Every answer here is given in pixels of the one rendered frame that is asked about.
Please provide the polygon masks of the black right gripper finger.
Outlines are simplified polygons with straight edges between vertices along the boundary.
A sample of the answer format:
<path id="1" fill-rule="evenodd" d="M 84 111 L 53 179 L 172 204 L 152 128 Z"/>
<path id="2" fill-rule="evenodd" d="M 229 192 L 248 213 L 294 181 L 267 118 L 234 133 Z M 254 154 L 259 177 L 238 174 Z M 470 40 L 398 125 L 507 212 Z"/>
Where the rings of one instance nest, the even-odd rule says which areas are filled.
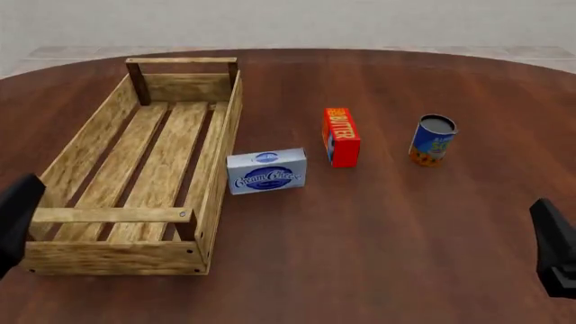
<path id="1" fill-rule="evenodd" d="M 576 265 L 576 228 L 546 198 L 529 208 L 537 244 L 537 270 Z"/>

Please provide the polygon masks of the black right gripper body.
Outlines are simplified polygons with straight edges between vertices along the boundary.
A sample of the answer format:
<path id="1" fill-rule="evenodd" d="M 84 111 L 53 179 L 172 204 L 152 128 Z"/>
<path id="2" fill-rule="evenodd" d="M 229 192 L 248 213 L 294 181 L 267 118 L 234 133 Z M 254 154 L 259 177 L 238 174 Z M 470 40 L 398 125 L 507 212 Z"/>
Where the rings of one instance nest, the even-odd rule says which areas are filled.
<path id="1" fill-rule="evenodd" d="M 576 299 L 576 259 L 541 261 L 541 283 L 552 298 Z"/>

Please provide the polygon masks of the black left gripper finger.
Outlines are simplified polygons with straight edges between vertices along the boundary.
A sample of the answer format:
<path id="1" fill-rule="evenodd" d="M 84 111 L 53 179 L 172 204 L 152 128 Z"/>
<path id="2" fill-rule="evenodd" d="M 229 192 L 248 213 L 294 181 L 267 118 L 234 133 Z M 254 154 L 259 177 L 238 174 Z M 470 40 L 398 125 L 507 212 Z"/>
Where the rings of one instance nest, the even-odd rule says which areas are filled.
<path id="1" fill-rule="evenodd" d="M 32 217 L 46 185 L 27 174 L 0 193 L 0 279 L 23 260 Z"/>

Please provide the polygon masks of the wooden slat tray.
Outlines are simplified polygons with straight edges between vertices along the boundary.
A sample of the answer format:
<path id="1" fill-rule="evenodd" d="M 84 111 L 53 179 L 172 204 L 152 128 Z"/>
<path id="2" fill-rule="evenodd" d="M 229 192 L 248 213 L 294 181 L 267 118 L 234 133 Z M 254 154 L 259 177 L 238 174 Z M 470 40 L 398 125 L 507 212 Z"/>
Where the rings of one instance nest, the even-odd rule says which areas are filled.
<path id="1" fill-rule="evenodd" d="M 38 177 L 22 266 L 38 275 L 206 275 L 226 191 L 243 83 L 216 74 L 127 75 Z"/>

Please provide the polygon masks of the grey-blue cream cheese box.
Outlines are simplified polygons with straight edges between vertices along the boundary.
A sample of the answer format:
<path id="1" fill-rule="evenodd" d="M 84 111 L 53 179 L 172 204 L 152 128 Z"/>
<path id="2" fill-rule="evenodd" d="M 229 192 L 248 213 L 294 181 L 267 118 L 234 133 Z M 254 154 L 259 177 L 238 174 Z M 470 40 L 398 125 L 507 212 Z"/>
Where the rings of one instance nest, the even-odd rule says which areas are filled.
<path id="1" fill-rule="evenodd" d="M 229 191 L 232 195 L 303 187 L 307 157 L 303 148 L 268 150 L 227 156 Z"/>

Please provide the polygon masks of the blue and orange soup tin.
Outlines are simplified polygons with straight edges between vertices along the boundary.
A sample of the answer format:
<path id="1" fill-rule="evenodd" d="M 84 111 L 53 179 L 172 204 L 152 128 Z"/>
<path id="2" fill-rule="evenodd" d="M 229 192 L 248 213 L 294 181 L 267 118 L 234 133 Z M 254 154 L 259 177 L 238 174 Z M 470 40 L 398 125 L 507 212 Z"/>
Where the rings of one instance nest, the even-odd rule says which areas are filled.
<path id="1" fill-rule="evenodd" d="M 456 134 L 458 129 L 450 118 L 438 114 L 423 115 L 409 146 L 410 159 L 421 167 L 438 167 Z"/>

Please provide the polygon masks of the red butter box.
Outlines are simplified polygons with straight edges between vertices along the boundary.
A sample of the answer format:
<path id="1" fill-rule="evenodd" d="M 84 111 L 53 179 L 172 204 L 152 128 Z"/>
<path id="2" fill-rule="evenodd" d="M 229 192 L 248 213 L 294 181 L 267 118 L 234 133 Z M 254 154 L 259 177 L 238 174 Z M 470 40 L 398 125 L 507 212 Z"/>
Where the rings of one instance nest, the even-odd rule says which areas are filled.
<path id="1" fill-rule="evenodd" d="M 322 139 L 332 167 L 356 167 L 361 138 L 347 108 L 324 110 Z"/>

